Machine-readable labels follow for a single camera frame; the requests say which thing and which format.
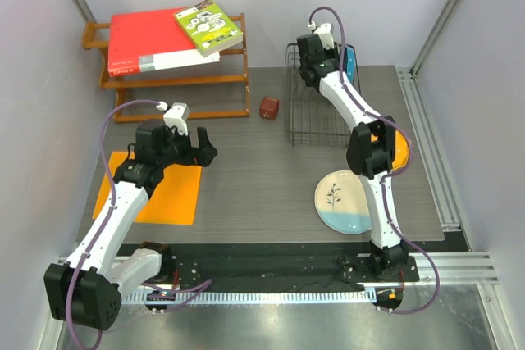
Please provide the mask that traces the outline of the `blue dotted plate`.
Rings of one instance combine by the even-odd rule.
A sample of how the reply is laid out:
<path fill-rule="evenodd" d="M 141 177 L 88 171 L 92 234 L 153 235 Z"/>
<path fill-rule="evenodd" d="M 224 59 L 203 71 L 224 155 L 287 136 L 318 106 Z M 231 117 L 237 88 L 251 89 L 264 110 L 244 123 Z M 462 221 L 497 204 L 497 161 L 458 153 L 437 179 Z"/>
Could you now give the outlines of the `blue dotted plate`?
<path fill-rule="evenodd" d="M 348 80 L 353 83 L 357 72 L 355 48 L 351 44 L 345 45 L 344 72 Z"/>

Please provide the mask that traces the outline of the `black wire dish rack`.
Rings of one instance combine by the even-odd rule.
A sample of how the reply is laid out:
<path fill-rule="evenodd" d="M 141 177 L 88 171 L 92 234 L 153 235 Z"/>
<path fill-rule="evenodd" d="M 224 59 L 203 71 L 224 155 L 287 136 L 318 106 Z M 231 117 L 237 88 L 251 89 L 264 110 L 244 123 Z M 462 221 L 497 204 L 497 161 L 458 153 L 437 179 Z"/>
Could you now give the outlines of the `black wire dish rack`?
<path fill-rule="evenodd" d="M 299 50 L 289 43 L 285 50 L 285 131 L 294 145 L 347 147 L 350 131 L 337 110 L 299 75 Z"/>

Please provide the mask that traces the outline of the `orange dotted plate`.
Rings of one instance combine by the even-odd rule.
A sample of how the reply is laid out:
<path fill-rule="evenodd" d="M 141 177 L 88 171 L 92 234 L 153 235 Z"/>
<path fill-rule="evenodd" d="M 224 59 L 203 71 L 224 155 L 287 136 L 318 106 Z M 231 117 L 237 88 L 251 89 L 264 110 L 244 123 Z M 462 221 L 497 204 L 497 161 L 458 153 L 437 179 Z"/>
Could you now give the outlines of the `orange dotted plate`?
<path fill-rule="evenodd" d="M 371 169 L 374 174 L 404 169 L 409 163 L 407 139 L 396 129 L 385 127 L 371 133 Z"/>

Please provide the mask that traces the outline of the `white blue leaf plate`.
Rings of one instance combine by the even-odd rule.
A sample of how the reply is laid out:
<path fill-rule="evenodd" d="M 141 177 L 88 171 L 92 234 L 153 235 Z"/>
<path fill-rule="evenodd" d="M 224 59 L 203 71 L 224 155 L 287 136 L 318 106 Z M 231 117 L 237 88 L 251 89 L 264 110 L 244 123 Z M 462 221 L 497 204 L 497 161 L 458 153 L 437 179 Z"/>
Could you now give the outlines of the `white blue leaf plate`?
<path fill-rule="evenodd" d="M 321 220 L 339 233 L 357 235 L 372 228 L 363 186 L 350 170 L 322 178 L 315 188 L 314 205 Z"/>

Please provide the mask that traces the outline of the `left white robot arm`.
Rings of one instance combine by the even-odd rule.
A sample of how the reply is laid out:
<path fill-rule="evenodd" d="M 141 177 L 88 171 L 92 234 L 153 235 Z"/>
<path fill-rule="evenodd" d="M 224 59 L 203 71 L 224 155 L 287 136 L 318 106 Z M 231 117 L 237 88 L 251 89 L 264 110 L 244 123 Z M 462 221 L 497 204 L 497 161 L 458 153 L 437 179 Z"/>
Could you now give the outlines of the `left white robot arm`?
<path fill-rule="evenodd" d="M 124 298 L 147 280 L 168 282 L 175 272 L 170 247 L 145 242 L 114 263 L 137 215 L 146 207 L 164 172 L 174 165 L 207 167 L 217 156 L 208 131 L 197 129 L 198 146 L 177 125 L 146 120 L 135 131 L 126 159 L 112 172 L 107 201 L 77 249 L 44 273 L 51 315 L 56 320 L 106 331 Z"/>

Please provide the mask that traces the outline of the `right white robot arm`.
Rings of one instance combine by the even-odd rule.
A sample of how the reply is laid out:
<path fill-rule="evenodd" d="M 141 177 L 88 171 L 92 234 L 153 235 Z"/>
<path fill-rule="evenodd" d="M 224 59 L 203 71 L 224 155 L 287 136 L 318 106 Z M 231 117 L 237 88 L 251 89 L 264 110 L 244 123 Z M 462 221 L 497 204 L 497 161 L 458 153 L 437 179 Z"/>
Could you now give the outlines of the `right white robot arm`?
<path fill-rule="evenodd" d="M 407 241 L 399 229 L 392 191 L 396 124 L 373 110 L 351 84 L 335 49 L 317 34 L 297 38 L 299 74 L 339 112 L 350 130 L 346 160 L 359 177 L 372 220 L 370 270 L 379 280 L 396 277 L 408 263 Z"/>

